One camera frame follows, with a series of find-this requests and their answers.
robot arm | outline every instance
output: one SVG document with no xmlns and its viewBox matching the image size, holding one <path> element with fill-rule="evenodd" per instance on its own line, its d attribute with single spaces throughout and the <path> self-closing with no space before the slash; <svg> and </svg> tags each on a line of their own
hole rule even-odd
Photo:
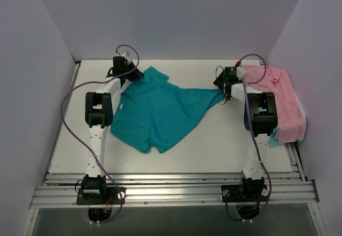
<svg viewBox="0 0 342 236">
<path fill-rule="evenodd" d="M 264 93 L 246 86 L 246 94 L 244 92 L 242 77 L 246 73 L 244 67 L 225 67 L 222 73 L 214 81 L 225 94 L 227 100 L 231 97 L 237 98 L 245 103 L 244 125 L 248 131 L 253 131 L 256 144 L 260 153 L 261 161 L 265 160 L 266 149 L 269 137 L 273 129 L 278 124 L 277 110 L 275 105 L 274 93 Z M 248 123 L 248 115 L 251 118 L 250 128 Z M 248 145 L 247 159 L 242 170 L 242 177 L 239 186 L 229 186 L 228 192 L 235 192 L 227 196 L 228 202 L 240 202 L 255 200 L 264 200 L 268 196 L 267 187 L 264 180 L 264 171 L 259 160 L 253 140 L 250 138 Z"/>
<path fill-rule="evenodd" d="M 121 89 L 126 80 L 135 81 L 144 76 L 137 68 L 134 68 L 135 65 L 129 59 L 128 51 L 113 57 L 113 67 L 107 74 L 106 82 L 95 92 L 88 92 L 85 95 L 85 122 L 90 131 L 90 148 L 102 165 L 107 132 L 113 122 L 112 95 Z M 76 203 L 98 204 L 100 200 L 107 200 L 109 195 L 113 195 L 110 191 L 114 190 L 114 188 L 107 188 L 103 171 L 95 161 L 94 155 L 89 153 L 87 170 Z"/>
</svg>

cable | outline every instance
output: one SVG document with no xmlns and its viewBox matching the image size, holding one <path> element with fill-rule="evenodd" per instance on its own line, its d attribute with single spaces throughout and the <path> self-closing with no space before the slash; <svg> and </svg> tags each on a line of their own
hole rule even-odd
<svg viewBox="0 0 342 236">
<path fill-rule="evenodd" d="M 266 72 L 267 72 L 267 65 L 266 65 L 266 61 L 264 60 L 264 58 L 261 57 L 260 55 L 258 55 L 258 54 L 247 54 L 247 55 L 243 56 L 243 57 L 235 64 L 235 66 L 236 66 L 236 67 L 240 66 L 240 65 L 241 65 L 241 61 L 242 61 L 244 58 L 249 57 L 249 56 L 257 56 L 258 58 L 260 58 L 261 61 L 263 62 L 264 67 L 265 67 L 265 70 L 264 70 L 264 72 L 263 72 L 263 75 L 262 75 L 262 77 L 261 77 L 258 81 L 256 81 L 256 82 L 246 82 L 246 83 L 249 84 L 249 85 L 254 85 L 254 84 L 258 83 L 258 82 L 261 82 L 261 81 L 264 79 L 264 77 L 265 77 L 265 75 L 266 75 Z"/>
<path fill-rule="evenodd" d="M 79 182 L 80 181 L 82 181 L 82 180 L 78 180 L 77 182 L 76 182 L 76 184 L 75 184 L 75 191 L 76 191 L 76 193 L 78 194 L 79 192 L 76 190 L 76 187 L 79 185 Z"/>
<path fill-rule="evenodd" d="M 226 203 L 226 213 L 227 213 L 227 215 L 228 215 L 228 217 L 231 219 L 231 220 L 233 220 L 233 221 L 242 221 L 243 219 L 242 218 L 232 218 L 231 216 L 230 216 L 230 214 L 229 214 L 229 211 L 228 211 L 228 194 L 229 194 L 229 192 L 224 196 L 224 198 L 225 198 L 225 203 Z"/>
<path fill-rule="evenodd" d="M 215 69 L 215 77 L 216 77 L 216 79 L 217 79 L 217 69 L 218 69 L 219 67 L 220 67 L 222 70 L 224 70 L 223 67 L 220 66 L 220 65 L 218 65 L 218 66 L 216 67 L 216 69 Z"/>
<path fill-rule="evenodd" d="M 218 69 L 219 67 L 220 67 L 222 70 L 224 70 L 223 67 L 222 67 L 221 65 L 218 65 L 218 66 L 216 67 L 216 69 L 215 69 L 215 77 L 216 77 L 216 79 L 217 79 L 217 69 Z M 221 104 L 220 101 L 219 101 L 219 98 L 220 98 L 220 96 L 221 96 L 222 93 L 224 94 L 224 98 L 226 99 L 225 102 L 224 102 L 223 104 Z M 227 103 L 227 101 L 229 101 L 229 100 L 230 100 L 230 96 L 225 94 L 224 89 L 223 89 L 223 91 L 222 91 L 220 94 L 218 94 L 218 96 L 217 96 L 217 103 L 218 103 L 218 105 L 223 106 L 223 105 L 225 105 L 225 104 Z"/>
<path fill-rule="evenodd" d="M 219 98 L 220 98 L 220 96 L 221 96 L 222 93 L 224 94 L 224 98 L 226 99 L 226 100 L 224 101 L 223 104 L 221 104 L 220 101 L 219 101 Z M 229 96 L 229 95 L 226 95 L 223 91 L 220 92 L 220 94 L 218 94 L 218 96 L 217 96 L 217 103 L 218 103 L 218 105 L 223 106 L 223 105 L 225 105 L 225 104 L 227 103 L 227 101 L 229 101 L 229 100 L 230 100 L 230 96 Z"/>
<path fill-rule="evenodd" d="M 118 78 L 118 77 L 121 77 L 121 76 L 123 76 L 123 75 L 129 74 L 129 73 L 133 72 L 135 69 L 137 69 L 137 67 L 138 67 L 138 65 L 139 65 L 139 62 L 140 62 L 140 57 L 139 57 L 139 54 L 138 54 L 138 52 L 136 51 L 136 49 L 134 49 L 134 48 L 133 48 L 132 46 L 130 46 L 130 45 L 121 44 L 121 45 L 119 45 L 119 46 L 116 48 L 115 52 L 118 52 L 118 49 L 119 49 L 120 47 L 129 47 L 129 48 L 131 48 L 131 49 L 135 52 L 135 54 L 137 55 L 137 59 L 138 59 L 136 66 L 135 66 L 132 70 L 130 70 L 130 71 L 126 72 L 126 73 L 117 75 L 116 77 L 113 77 L 113 78 L 111 78 L 111 79 L 109 79 L 109 80 L 107 80 L 107 81 L 103 81 L 103 82 L 100 82 L 100 81 L 88 81 L 88 82 L 84 82 L 84 83 L 81 83 L 80 85 L 75 86 L 74 88 L 72 88 L 72 89 L 70 90 L 69 93 L 67 93 L 67 94 L 65 95 L 64 99 L 62 100 L 62 102 L 61 102 L 61 104 L 60 104 L 60 108 L 59 108 L 59 113 L 60 113 L 61 121 L 62 121 L 63 125 L 65 126 L 65 128 L 70 132 L 70 134 L 71 134 L 76 140 L 78 140 L 83 146 L 85 146 L 85 147 L 92 153 L 92 155 L 93 155 L 93 157 L 94 157 L 96 163 L 98 164 L 98 166 L 100 167 L 100 169 L 103 171 L 103 173 L 104 173 L 104 174 L 109 178 L 109 180 L 114 184 L 114 186 L 116 187 L 116 189 L 117 189 L 118 192 L 119 192 L 120 199 L 122 200 L 123 198 L 122 198 L 122 194 L 121 194 L 121 191 L 120 191 L 120 188 L 119 188 L 118 184 L 114 181 L 114 179 L 111 177 L 111 175 L 110 175 L 110 174 L 105 170 L 105 168 L 101 165 L 101 163 L 100 163 L 100 161 L 98 160 L 98 158 L 97 158 L 95 152 L 94 152 L 94 151 L 93 151 L 93 150 L 92 150 L 84 141 L 82 141 L 82 140 L 81 140 L 81 139 L 80 139 L 80 138 L 79 138 L 79 137 L 70 129 L 70 127 L 67 125 L 67 123 L 66 123 L 66 121 L 65 121 L 64 112 L 63 112 L 63 106 L 64 106 L 65 101 L 68 99 L 69 95 L 70 95 L 73 91 L 77 90 L 78 88 L 80 88 L 80 87 L 82 87 L 82 86 L 85 86 L 85 85 L 92 84 L 92 83 L 96 83 L 96 84 L 101 84 L 101 85 L 102 85 L 102 84 L 108 83 L 108 82 L 110 82 L 110 81 L 112 81 L 112 80 L 114 80 L 114 79 L 116 79 L 116 78 Z M 121 209 L 122 209 L 122 201 L 120 202 L 120 208 L 119 208 L 119 210 L 118 210 L 115 214 L 111 215 L 107 220 L 104 220 L 104 221 L 102 221 L 102 222 L 100 222 L 100 223 L 107 223 L 107 222 L 111 221 L 114 217 L 116 217 L 116 216 L 120 213 Z"/>
<path fill-rule="evenodd" d="M 258 160 L 260 161 L 260 165 L 261 167 L 263 168 L 263 170 L 265 171 L 265 174 L 267 176 L 267 180 L 268 180 L 268 184 L 269 184 L 269 191 L 268 191 L 268 195 L 267 195 L 267 199 L 266 199 L 266 202 L 263 206 L 263 208 L 261 209 L 260 213 L 253 218 L 253 220 L 257 219 L 258 217 L 260 217 L 260 215 L 265 211 L 267 205 L 268 205 L 268 202 L 270 200 L 270 197 L 271 197 L 271 193 L 272 193 L 272 183 L 271 183 L 271 177 L 265 167 L 265 165 L 263 164 L 263 161 L 261 159 L 261 155 L 260 155 L 260 152 L 259 152 L 259 147 L 258 147 L 258 144 L 255 140 L 255 137 L 254 137 L 254 132 L 253 132 L 253 128 L 252 128 L 252 120 L 251 120 L 251 114 L 250 114 L 250 106 L 249 106 L 249 102 L 248 102 L 248 96 L 247 96 L 247 89 L 246 89 L 246 82 L 245 81 L 242 81 L 242 84 L 243 84 L 243 87 L 244 87 L 244 93 L 245 93 L 245 102 L 246 102 L 246 109 L 247 109 L 247 117 L 248 117 L 248 125 L 250 127 L 250 133 L 251 133 L 251 137 L 252 137 L 252 140 L 253 140 L 253 143 L 254 143 L 254 146 L 255 146 L 255 149 L 256 149 L 256 154 L 258 156 Z"/>
<path fill-rule="evenodd" d="M 227 193 L 224 198 L 225 198 L 225 203 L 226 203 L 226 213 L 227 213 L 229 219 L 236 221 L 236 222 L 247 220 L 247 219 L 249 219 L 248 217 L 250 217 L 251 215 L 253 215 L 253 213 L 255 213 L 257 211 L 259 204 L 257 204 L 257 205 L 244 205 L 244 206 L 240 206 L 236 209 L 236 212 L 240 218 L 231 217 L 230 213 L 228 211 L 228 198 L 227 198 L 228 194 L 229 193 Z M 243 209 L 251 208 L 251 207 L 255 207 L 255 209 L 253 209 L 252 211 L 243 212 L 244 211 Z"/>
<path fill-rule="evenodd" d="M 249 57 L 249 56 L 257 56 L 259 57 L 262 62 L 263 62 L 263 65 L 264 65 L 264 72 L 263 72 L 263 75 L 262 77 L 258 80 L 258 81 L 255 81 L 255 82 L 246 82 L 243 80 L 243 88 L 244 88 L 244 95 L 245 95 L 245 103 L 246 103 L 246 110 L 247 110 L 247 118 L 248 118 L 248 125 L 250 127 L 250 134 L 251 134 L 251 137 L 252 137 L 252 141 L 254 143 L 254 146 L 255 146 L 255 150 L 256 150 L 256 154 L 258 156 L 258 160 L 260 162 L 260 165 L 261 167 L 263 168 L 263 170 L 265 171 L 265 174 L 267 176 L 267 180 L 268 180 L 268 183 L 269 183 L 269 191 L 268 191 L 268 195 L 267 195 L 267 199 L 266 199 L 266 202 L 262 208 L 262 210 L 259 212 L 259 214 L 257 216 L 255 216 L 252 220 L 255 220 L 257 218 L 260 217 L 260 215 L 265 211 L 267 205 L 268 205 L 268 202 L 270 200 L 270 196 L 271 196 L 271 193 L 272 193 L 272 183 L 271 183 L 271 178 L 270 178 L 270 175 L 265 167 L 265 165 L 263 164 L 263 161 L 261 159 L 261 155 L 260 155 L 260 152 L 259 152 L 259 147 L 258 147 L 258 144 L 255 140 L 255 137 L 254 137 L 254 132 L 253 132 L 253 128 L 252 128 L 252 119 L 251 119 L 251 114 L 250 114 L 250 106 L 249 106 L 249 102 L 248 102 L 248 96 L 247 96 L 247 85 L 246 84 L 249 84 L 249 85 L 253 85 L 253 84 L 256 84 L 258 82 L 261 82 L 265 75 L 266 75 L 266 71 L 267 71 L 267 64 L 266 64 L 266 61 L 264 60 L 263 57 L 261 57 L 260 55 L 258 54 L 247 54 L 245 56 L 243 56 L 237 63 L 236 63 L 236 67 L 240 66 L 241 65 L 241 61 L 246 58 L 246 57 Z M 245 208 L 245 207 L 251 207 L 250 205 L 245 205 L 245 206 L 240 206 L 237 211 L 241 210 L 242 208 Z"/>
<path fill-rule="evenodd" d="M 106 201 L 107 210 L 110 210 L 110 203 L 113 201 L 113 195 L 111 195 Z"/>
</svg>

metal frame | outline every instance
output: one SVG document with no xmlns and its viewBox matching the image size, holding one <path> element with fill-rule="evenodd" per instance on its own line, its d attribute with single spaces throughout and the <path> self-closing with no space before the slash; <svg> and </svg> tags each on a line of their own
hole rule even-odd
<svg viewBox="0 0 342 236">
<path fill-rule="evenodd" d="M 72 87 L 80 66 L 77 65 Z M 292 172 L 271 173 L 273 193 L 270 204 L 307 203 L 317 235 L 326 235 L 319 212 L 315 183 L 306 181 L 293 144 L 286 145 Z M 197 174 L 113 174 L 113 179 L 127 188 L 124 208 L 222 205 L 220 186 L 236 184 L 240 173 Z M 89 208 L 76 205 L 74 184 L 83 174 L 48 173 L 43 186 L 37 187 L 22 235 L 31 235 L 40 208 Z"/>
</svg>

shirt sleeve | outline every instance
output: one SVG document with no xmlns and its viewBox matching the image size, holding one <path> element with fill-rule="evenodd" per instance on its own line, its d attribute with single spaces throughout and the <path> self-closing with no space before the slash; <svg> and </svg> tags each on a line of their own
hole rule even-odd
<svg viewBox="0 0 342 236">
<path fill-rule="evenodd" d="M 150 81 L 167 81 L 169 77 L 163 73 L 160 73 L 157 69 L 150 66 L 144 71 L 144 75 Z"/>
</svg>

pink cloth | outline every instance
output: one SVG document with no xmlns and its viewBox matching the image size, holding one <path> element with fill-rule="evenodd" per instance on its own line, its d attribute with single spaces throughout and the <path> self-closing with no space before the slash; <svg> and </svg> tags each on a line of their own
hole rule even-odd
<svg viewBox="0 0 342 236">
<path fill-rule="evenodd" d="M 264 66 L 244 65 L 247 73 L 244 80 L 258 81 L 264 72 Z M 281 68 L 267 67 L 266 75 L 261 82 L 250 85 L 262 92 L 273 92 L 276 99 L 278 114 L 278 132 L 275 139 L 279 144 L 303 140 L 306 119 L 298 117 L 298 104 L 296 95 L 287 72 Z"/>
</svg>

